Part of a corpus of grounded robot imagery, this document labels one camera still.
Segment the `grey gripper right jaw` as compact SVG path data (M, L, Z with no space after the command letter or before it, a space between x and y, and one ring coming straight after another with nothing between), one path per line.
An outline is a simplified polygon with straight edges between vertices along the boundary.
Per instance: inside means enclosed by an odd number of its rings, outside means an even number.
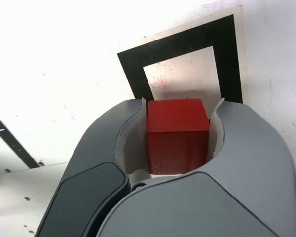
M100 237L296 237L296 171L281 135L245 104L212 113L212 158L145 180L102 223Z

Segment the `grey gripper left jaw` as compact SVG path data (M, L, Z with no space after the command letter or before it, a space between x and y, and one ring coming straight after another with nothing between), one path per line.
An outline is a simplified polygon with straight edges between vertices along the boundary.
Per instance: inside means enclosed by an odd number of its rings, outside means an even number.
M94 237L113 207L150 178L146 101L126 100L86 130L37 229L38 237Z

